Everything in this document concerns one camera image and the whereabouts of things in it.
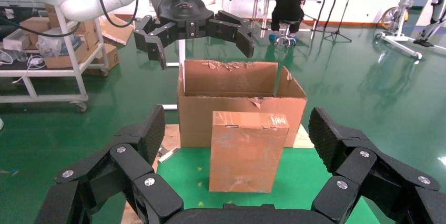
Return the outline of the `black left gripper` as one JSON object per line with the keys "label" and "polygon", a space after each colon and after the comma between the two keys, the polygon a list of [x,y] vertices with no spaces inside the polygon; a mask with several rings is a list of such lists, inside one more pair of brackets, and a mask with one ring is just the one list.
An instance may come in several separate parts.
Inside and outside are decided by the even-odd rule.
{"label": "black left gripper", "polygon": [[144,16],[136,22],[136,48],[149,60],[167,68],[165,48],[178,39],[213,37],[235,43],[247,57],[254,54],[254,39],[249,22],[226,11],[214,13],[202,0],[151,0],[158,19]]}

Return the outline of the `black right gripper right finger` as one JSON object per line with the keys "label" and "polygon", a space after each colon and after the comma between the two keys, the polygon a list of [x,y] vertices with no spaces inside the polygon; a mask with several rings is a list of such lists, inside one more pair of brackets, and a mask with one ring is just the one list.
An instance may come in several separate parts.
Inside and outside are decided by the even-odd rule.
{"label": "black right gripper right finger", "polygon": [[312,110],[308,127],[331,173],[312,211],[345,223],[365,197],[395,223],[445,223],[445,194],[433,177],[383,153],[362,131],[336,123],[323,108]]}

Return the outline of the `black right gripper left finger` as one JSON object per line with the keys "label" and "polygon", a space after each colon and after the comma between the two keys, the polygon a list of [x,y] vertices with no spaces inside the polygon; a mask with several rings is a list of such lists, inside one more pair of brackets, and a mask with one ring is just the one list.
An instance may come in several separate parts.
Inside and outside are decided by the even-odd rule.
{"label": "black right gripper left finger", "polygon": [[153,168],[164,134],[164,109],[156,105],[144,121],[122,127],[103,149],[59,171],[36,223],[91,223],[116,194],[143,223],[166,223],[182,211],[183,200]]}

